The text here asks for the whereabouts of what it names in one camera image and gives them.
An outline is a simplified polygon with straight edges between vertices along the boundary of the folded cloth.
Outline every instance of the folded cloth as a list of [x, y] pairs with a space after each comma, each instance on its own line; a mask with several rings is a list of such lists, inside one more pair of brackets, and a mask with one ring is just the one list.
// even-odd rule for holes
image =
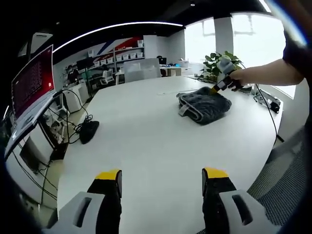
[[177, 94], [180, 102], [179, 114], [188, 116], [199, 124], [208, 124], [221, 118], [232, 103], [218, 93], [209, 93], [210, 88], [203, 87], [192, 93]]

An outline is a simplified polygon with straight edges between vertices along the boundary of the laptop screen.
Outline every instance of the laptop screen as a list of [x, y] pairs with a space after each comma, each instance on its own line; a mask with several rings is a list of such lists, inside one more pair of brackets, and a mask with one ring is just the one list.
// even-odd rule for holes
[[51, 45], [30, 60], [12, 81], [12, 102], [18, 119], [41, 96], [54, 89]]

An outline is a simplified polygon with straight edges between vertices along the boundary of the floor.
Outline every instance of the floor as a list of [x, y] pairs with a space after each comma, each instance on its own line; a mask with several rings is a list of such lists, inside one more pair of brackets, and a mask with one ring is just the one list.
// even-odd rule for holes
[[[84, 114], [84, 110], [81, 109], [75, 113], [70, 114], [68, 120], [70, 122], [73, 122], [74, 124], [78, 124], [80, 118]], [[73, 126], [69, 126], [69, 135], [71, 135], [74, 132]], [[282, 142], [277, 139], [274, 147], [280, 145]], [[58, 188], [58, 183], [59, 183], [59, 177], [62, 173], [62, 168], [63, 168], [63, 160], [55, 160], [50, 163], [50, 167], [47, 171], [46, 175], [46, 181], [44, 183], [44, 188], [49, 191], [50, 193], [54, 194], [57, 196], [57, 188]], [[43, 198], [42, 198], [42, 204], [40, 206], [36, 206], [34, 204], [29, 204], [29, 208], [35, 217], [35, 219], [38, 221], [38, 223], [42, 227], [46, 227], [48, 224], [48, 221], [54, 211], [57, 207], [57, 202], [53, 198], [51, 198], [48, 194], [43, 193]]]

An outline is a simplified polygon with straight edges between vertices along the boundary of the human arm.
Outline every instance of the human arm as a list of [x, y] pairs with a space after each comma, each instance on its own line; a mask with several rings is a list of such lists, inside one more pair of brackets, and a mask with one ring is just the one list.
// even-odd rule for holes
[[283, 59], [269, 64], [246, 69], [236, 70], [231, 73], [231, 78], [239, 80], [242, 85], [248, 83], [268, 85], [295, 85], [303, 80], [303, 76]]

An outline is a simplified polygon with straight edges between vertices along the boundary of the ceiling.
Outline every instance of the ceiling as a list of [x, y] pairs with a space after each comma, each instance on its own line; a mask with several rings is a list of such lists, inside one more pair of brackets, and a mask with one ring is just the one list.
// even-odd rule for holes
[[[5, 54], [9, 71], [4, 79], [4, 92], [8, 97], [1, 102], [0, 114], [10, 103], [10, 82], [15, 74], [27, 62], [27, 58], [19, 58], [17, 54], [25, 42], [35, 32], [46, 32], [53, 36], [37, 51], [54, 44], [57, 48], [65, 42], [92, 30], [118, 23], [134, 21], [166, 21], [188, 25], [209, 17], [221, 18], [231, 12], [257, 11], [265, 12], [258, 0], [105, 0], [73, 2], [21, 3], [16, 6], [12, 1], [10, 14], [5, 21], [6, 38]], [[67, 56], [100, 44], [108, 39], [126, 38], [140, 35], [169, 36], [181, 30], [181, 27], [168, 25], [131, 25], [102, 30], [90, 34], [64, 46], [54, 53], [54, 63]]]

